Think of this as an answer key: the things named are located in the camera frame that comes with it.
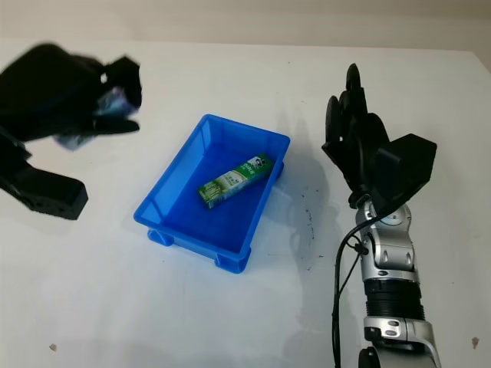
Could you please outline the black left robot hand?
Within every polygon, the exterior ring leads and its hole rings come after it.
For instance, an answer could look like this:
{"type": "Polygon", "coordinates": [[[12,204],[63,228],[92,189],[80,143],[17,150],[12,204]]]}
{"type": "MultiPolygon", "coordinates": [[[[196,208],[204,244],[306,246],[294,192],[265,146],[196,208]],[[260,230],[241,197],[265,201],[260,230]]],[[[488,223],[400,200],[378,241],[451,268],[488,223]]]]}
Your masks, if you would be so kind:
{"type": "Polygon", "coordinates": [[[1,128],[22,142],[136,132],[141,104],[140,65],[127,56],[102,64],[39,44],[1,73],[1,128]]]}

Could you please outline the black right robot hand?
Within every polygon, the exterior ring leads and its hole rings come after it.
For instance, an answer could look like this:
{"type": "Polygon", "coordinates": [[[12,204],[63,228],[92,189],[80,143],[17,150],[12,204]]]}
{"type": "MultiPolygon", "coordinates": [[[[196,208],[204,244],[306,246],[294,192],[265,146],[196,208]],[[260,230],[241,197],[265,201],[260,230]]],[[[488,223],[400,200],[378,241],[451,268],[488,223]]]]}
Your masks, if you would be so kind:
{"type": "Polygon", "coordinates": [[[374,154],[388,142],[381,119],[367,109],[358,66],[351,64],[345,90],[328,101],[321,148],[341,170],[350,190],[365,194],[372,187],[374,154]]]}

